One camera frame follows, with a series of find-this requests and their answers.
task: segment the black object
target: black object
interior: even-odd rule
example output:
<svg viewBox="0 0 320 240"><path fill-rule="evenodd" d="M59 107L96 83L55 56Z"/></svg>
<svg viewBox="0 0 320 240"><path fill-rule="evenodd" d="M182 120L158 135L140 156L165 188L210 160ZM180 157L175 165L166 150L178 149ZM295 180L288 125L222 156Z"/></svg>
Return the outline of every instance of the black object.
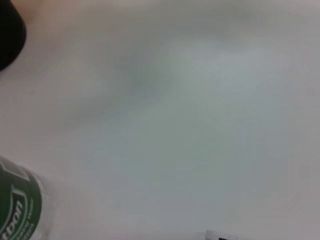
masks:
<svg viewBox="0 0 320 240"><path fill-rule="evenodd" d="M0 71L10 65L26 42L26 25L10 0L0 0Z"/></svg>

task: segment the bottle label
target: bottle label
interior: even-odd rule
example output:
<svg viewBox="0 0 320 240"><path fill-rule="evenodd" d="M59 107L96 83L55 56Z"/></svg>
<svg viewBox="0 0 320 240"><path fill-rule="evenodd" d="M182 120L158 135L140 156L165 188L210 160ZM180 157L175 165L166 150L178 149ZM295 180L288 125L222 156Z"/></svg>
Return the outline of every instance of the bottle label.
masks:
<svg viewBox="0 0 320 240"><path fill-rule="evenodd" d="M41 210L41 190L33 175L0 157L0 240L29 240Z"/></svg>

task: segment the white surface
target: white surface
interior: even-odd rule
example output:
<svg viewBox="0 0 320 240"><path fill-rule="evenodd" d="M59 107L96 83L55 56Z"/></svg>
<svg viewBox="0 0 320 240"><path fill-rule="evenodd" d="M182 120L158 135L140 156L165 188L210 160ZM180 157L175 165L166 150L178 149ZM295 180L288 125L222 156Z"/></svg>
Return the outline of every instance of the white surface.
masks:
<svg viewBox="0 0 320 240"><path fill-rule="evenodd" d="M0 153L60 186L52 240L316 239L320 5L127 2L16 2Z"/></svg>

